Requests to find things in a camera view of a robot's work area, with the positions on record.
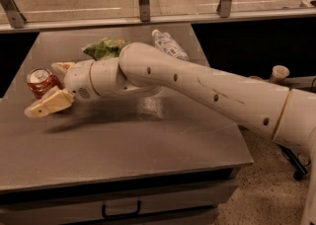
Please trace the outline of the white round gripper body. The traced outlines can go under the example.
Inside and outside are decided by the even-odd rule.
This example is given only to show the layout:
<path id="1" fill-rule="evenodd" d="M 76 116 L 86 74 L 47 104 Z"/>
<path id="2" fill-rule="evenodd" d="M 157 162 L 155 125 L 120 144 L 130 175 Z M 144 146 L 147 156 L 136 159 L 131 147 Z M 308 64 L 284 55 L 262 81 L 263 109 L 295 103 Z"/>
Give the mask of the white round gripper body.
<path id="1" fill-rule="evenodd" d="M 88 101 L 99 98 L 91 83 L 90 71 L 93 63 L 93 60 L 77 62 L 64 75 L 65 88 L 78 100 Z"/>

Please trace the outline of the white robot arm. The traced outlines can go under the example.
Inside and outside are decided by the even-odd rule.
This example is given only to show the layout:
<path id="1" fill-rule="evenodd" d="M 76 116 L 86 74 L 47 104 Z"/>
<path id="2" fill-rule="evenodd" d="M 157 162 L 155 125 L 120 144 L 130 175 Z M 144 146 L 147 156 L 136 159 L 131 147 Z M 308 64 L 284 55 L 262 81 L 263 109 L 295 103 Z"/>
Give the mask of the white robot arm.
<path id="1" fill-rule="evenodd" d="M 51 67 L 64 76 L 64 87 L 49 89 L 27 107 L 29 117 L 60 112 L 78 98 L 147 96 L 163 86 L 316 160 L 316 96 L 311 92 L 184 61 L 142 42 L 126 45 L 115 58 Z"/>

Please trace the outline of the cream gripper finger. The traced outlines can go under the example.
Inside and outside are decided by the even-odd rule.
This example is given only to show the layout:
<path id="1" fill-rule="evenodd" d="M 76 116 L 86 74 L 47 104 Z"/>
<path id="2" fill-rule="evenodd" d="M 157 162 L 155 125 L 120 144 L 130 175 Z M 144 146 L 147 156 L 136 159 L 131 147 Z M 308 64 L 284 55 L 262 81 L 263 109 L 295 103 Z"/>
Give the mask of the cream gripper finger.
<path id="1" fill-rule="evenodd" d="M 74 65 L 74 62 L 54 62 L 51 64 L 51 68 L 56 74 L 65 75 L 68 70 Z"/>
<path id="2" fill-rule="evenodd" d="M 25 115 L 31 118 L 44 117 L 70 108 L 73 102 L 74 96 L 67 89 L 59 89 L 54 86 L 39 100 L 27 107 Z"/>

